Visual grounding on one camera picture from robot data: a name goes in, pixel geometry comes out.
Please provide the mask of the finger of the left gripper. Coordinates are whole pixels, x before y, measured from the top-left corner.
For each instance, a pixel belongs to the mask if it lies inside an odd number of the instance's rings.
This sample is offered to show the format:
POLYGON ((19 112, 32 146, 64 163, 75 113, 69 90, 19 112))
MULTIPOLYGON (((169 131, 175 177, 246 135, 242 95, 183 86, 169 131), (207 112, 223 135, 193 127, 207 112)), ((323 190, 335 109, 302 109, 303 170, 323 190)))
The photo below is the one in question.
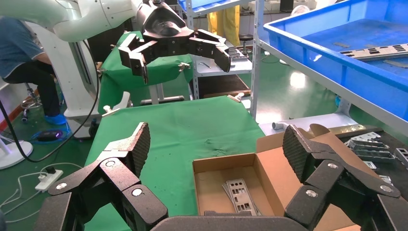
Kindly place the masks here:
POLYGON ((229 47, 225 41, 226 39, 219 35, 198 29, 189 38, 189 54, 213 59, 221 70, 229 72, 231 57, 228 54, 229 47))
POLYGON ((136 34, 126 34, 125 40, 118 46, 121 63, 131 69, 134 76, 143 78, 144 84, 149 83, 147 64, 156 59, 154 49, 158 41, 140 39, 136 34))

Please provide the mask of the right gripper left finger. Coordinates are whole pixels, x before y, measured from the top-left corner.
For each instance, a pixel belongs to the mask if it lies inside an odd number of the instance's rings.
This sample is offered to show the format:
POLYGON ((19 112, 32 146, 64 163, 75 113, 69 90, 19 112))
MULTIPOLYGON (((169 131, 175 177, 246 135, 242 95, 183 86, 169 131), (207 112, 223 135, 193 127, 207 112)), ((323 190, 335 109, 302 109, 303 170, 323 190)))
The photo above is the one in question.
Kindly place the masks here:
POLYGON ((149 231, 168 218, 167 207, 140 180, 148 157, 149 125, 110 142, 91 164, 49 187, 35 223, 37 231, 82 231, 98 210, 111 204, 133 231, 149 231))

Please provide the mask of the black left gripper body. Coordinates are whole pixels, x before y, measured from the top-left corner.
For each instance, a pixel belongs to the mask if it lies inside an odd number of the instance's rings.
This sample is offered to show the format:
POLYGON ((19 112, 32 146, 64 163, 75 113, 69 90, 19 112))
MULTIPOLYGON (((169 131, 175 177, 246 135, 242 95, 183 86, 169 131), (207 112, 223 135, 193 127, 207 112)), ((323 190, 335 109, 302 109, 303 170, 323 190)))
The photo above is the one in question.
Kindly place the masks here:
POLYGON ((152 56, 174 56, 189 53, 194 31, 165 2, 146 0, 137 7, 137 30, 145 43, 154 42, 152 56))

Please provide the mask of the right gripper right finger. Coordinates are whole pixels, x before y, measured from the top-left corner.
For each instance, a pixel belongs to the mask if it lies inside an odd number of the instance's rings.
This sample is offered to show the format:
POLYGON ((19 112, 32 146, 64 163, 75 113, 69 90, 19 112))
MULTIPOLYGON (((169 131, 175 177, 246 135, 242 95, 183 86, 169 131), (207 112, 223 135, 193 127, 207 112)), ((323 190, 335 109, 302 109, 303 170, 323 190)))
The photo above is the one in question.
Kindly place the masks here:
POLYGON ((285 217, 313 230, 329 205, 363 231, 405 231, 408 204, 400 191, 349 165, 329 145, 307 139, 294 125, 283 135, 283 154, 301 182, 285 217))

